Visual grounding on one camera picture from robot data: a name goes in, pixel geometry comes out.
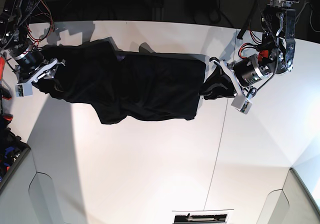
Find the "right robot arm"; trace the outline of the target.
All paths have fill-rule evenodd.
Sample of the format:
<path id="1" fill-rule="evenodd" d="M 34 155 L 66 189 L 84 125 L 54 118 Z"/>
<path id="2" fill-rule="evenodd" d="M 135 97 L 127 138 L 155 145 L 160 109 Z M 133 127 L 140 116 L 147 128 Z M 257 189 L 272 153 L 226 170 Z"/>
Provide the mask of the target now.
<path id="1" fill-rule="evenodd" d="M 48 32 L 43 37 L 35 38 L 29 27 L 33 13 L 44 7 L 40 14 L 49 19 Z M 17 97 L 31 96 L 33 85 L 39 80 L 54 79 L 60 66 L 65 61 L 57 58 L 45 59 L 39 44 L 54 30 L 51 11 L 44 0 L 6 0 L 0 14 L 0 69 L 3 71 L 9 63 L 5 52 L 16 61 L 11 70 L 16 75 Z"/>

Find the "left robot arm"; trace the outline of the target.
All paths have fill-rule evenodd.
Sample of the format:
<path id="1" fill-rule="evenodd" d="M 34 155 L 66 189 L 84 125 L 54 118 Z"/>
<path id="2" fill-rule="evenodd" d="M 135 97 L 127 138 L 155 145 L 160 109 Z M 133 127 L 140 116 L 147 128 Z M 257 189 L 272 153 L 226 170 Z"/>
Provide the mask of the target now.
<path id="1" fill-rule="evenodd" d="M 211 57 L 216 66 L 199 94 L 206 100 L 217 98 L 253 98 L 259 88 L 254 84 L 268 83 L 275 75 L 293 69 L 295 55 L 296 11 L 292 4 L 300 0 L 255 0 L 260 12 L 262 38 L 253 33 L 252 43 L 243 43 L 238 50 L 239 61 L 231 63 Z"/>

